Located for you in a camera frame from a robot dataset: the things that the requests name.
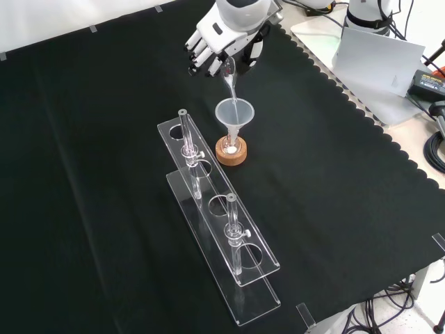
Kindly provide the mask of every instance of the wooden base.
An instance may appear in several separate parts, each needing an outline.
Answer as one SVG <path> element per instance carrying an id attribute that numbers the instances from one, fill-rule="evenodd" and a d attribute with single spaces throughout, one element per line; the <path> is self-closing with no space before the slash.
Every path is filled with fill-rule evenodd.
<path id="1" fill-rule="evenodd" d="M 227 154 L 221 149 L 221 142 L 224 138 L 225 137 L 222 137 L 216 143 L 215 152 L 218 161 L 226 166 L 237 166 L 239 164 L 242 164 L 245 158 L 248 156 L 248 146 L 245 143 L 244 139 L 242 139 L 240 136 L 238 137 L 238 140 L 241 144 L 241 149 L 239 150 L 239 152 L 235 154 Z"/>

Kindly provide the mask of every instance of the test tube rack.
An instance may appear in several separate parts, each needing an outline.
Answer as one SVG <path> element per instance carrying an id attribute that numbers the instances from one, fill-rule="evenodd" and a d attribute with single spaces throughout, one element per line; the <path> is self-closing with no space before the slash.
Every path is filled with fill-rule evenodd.
<path id="1" fill-rule="evenodd" d="M 167 181 L 236 324 L 278 308 L 280 264 L 185 109 L 158 125 L 178 170 Z"/>

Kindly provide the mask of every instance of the black tablecloth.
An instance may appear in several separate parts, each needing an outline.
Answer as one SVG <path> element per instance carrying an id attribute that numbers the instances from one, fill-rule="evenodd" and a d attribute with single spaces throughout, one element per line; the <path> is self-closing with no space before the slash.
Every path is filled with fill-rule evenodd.
<path id="1" fill-rule="evenodd" d="M 273 27 L 238 96 L 247 161 L 225 168 L 281 269 L 282 306 L 238 328 L 172 196 L 156 125 L 185 108 L 210 146 L 220 79 L 182 51 L 211 1 L 178 1 L 0 64 L 9 333 L 302 333 L 438 259 L 445 195 Z"/>

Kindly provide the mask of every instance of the robotic hand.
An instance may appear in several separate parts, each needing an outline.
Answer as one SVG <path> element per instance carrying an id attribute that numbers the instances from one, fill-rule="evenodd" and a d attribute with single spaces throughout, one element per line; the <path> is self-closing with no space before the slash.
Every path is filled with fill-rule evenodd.
<path id="1" fill-rule="evenodd" d="M 240 74 L 254 66 L 270 29 L 265 22 L 276 24 L 282 20 L 282 7 L 276 1 L 216 0 L 184 47 L 191 54 L 190 75 L 210 63 L 206 76 L 214 77 L 230 56 L 237 60 Z"/>

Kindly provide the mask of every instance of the scalloped edge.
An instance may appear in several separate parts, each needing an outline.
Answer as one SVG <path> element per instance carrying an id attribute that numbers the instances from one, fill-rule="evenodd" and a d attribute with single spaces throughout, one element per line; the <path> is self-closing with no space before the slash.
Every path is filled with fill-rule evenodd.
<path id="1" fill-rule="evenodd" d="M 375 116 L 371 110 L 343 82 L 341 82 L 341 80 L 329 68 L 327 68 L 325 64 L 323 64 L 323 62 L 302 42 L 300 38 L 294 34 L 289 35 L 281 24 L 277 24 L 276 27 L 279 28 L 280 33 L 284 34 L 289 41 L 296 46 L 296 49 L 299 49 L 299 51 L 307 56 L 307 58 L 312 62 L 312 65 L 318 69 L 320 74 L 322 74 L 322 77 L 328 81 L 332 81 L 335 87 L 338 88 L 339 92 L 346 97 L 345 100 L 347 100 L 347 103 L 352 103 L 355 106 L 355 110 L 360 112 L 361 116 L 366 119 L 367 123 L 371 124 L 367 121 L 371 120 L 374 127 L 382 130 L 381 134 L 387 138 L 395 150 L 398 150 L 398 152 L 403 155 L 403 158 L 408 162 L 408 164 L 415 168 L 415 172 L 419 174 L 419 177 L 423 178 L 427 183 L 432 184 L 437 190 L 439 190 L 440 195 L 445 196 L 445 189 L 439 186 L 437 180 L 428 177 L 428 173 L 424 169 L 419 168 L 419 164 L 415 162 L 415 160 L 410 159 L 408 152 L 402 150 L 401 145 L 387 133 L 389 127 L 383 122 L 379 121 L 377 116 Z"/>

